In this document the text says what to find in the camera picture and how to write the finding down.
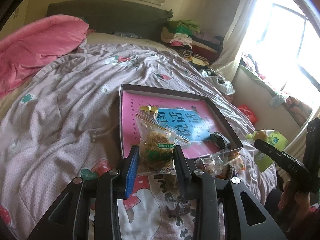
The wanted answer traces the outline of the person's right hand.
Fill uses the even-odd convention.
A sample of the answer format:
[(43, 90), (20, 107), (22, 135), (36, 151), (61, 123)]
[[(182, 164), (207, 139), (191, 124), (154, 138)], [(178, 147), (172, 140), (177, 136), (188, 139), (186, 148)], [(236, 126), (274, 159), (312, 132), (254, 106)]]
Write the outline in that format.
[(297, 183), (290, 179), (284, 183), (278, 204), (277, 223), (285, 233), (309, 234), (312, 228), (310, 194), (297, 191)]

